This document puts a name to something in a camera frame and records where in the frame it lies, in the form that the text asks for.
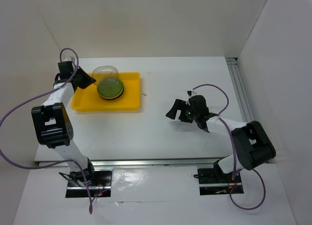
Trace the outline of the clear glass plate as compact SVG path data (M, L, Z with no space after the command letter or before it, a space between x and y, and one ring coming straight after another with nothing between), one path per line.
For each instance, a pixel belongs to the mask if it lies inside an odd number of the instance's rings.
M103 81L105 85L111 85L119 79L119 72L113 66L101 66L92 72L92 78L96 80L94 82L96 86L98 86Z
M104 84L104 81L103 82L101 82L98 86L97 86L97 91L98 90L108 90L108 91L115 91L115 92L117 92L117 91L120 91L120 90L122 90L122 89L124 89L124 85L123 85L123 83L122 83L122 81L120 81L119 79L114 83L114 84L111 84L111 85L105 85Z

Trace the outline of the black plate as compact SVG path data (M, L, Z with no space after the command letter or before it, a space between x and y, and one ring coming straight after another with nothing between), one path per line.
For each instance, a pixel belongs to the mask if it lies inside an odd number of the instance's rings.
M100 95L100 97L102 99L106 100L106 101L114 101L114 100L119 99L124 94L124 91L125 91L125 89L123 89L117 96L112 97L112 98L104 97L104 96L101 96L101 95Z

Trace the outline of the green plate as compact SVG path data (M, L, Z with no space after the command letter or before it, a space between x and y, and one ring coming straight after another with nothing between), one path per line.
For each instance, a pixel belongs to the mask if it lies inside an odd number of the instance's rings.
M98 90L97 92L98 92L98 94L99 95L101 95L101 96L104 96L104 97L108 97L108 98L112 98L112 97L115 97L115 96L117 96L122 90L120 90L120 91L117 91L117 92L115 92L115 91L108 91L108 90Z

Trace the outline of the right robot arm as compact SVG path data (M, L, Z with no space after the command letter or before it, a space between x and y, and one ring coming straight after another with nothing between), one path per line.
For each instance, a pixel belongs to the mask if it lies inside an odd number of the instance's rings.
M276 157L276 150L258 121L237 122L220 117L209 111L202 95L194 95L187 101L176 99L166 117L185 123L195 122L197 127L207 133L229 137L234 153L214 163L213 177L224 182L230 173L240 170L253 170Z

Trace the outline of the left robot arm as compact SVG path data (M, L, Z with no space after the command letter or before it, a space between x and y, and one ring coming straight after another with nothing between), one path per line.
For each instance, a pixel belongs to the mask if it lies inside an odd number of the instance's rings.
M55 150L67 160L69 180L92 185L96 181L94 167L75 144L74 129L66 112L66 106L77 88L85 89L96 80L81 67L74 68L72 61L58 63L59 73L55 77L52 93L41 105L33 107L31 115L39 144Z

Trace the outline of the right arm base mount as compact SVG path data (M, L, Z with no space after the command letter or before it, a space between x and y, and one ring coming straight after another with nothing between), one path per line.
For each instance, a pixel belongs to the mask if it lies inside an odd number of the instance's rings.
M223 174L215 168L199 168L193 175L199 183L199 192L204 195L225 195L232 191L233 194L243 194L244 189L240 175L232 179L232 173Z

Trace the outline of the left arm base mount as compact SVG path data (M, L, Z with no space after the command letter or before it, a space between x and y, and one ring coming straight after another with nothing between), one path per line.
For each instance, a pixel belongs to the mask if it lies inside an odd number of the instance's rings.
M91 197L111 197L112 170L97 170L94 179L88 182ZM84 182L74 181L69 175L59 172L59 175L67 180L66 198L87 198L87 190Z

